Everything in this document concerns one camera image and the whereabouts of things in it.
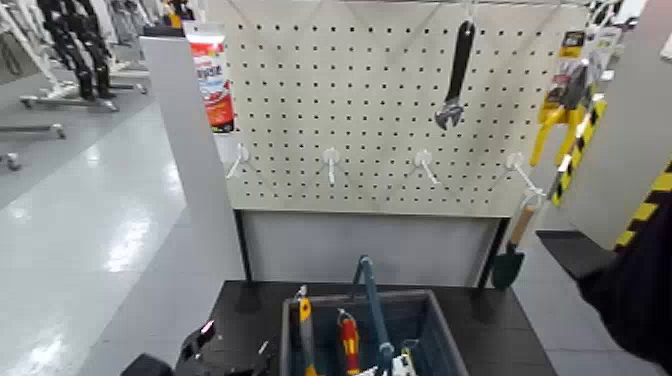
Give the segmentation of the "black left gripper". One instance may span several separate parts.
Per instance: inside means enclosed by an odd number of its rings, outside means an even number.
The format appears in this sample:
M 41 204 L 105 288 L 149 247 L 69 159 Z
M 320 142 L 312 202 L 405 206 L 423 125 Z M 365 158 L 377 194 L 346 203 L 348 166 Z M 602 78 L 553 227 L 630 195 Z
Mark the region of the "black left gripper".
M 208 320 L 189 334 L 183 341 L 178 360 L 186 362 L 198 359 L 206 345 L 216 337 L 214 320 Z M 244 353 L 225 367 L 229 376 L 270 375 L 274 352 L 271 343 L 266 340 L 257 350 Z M 138 355 L 120 373 L 120 376 L 174 376 L 173 368 L 165 361 L 147 353 Z

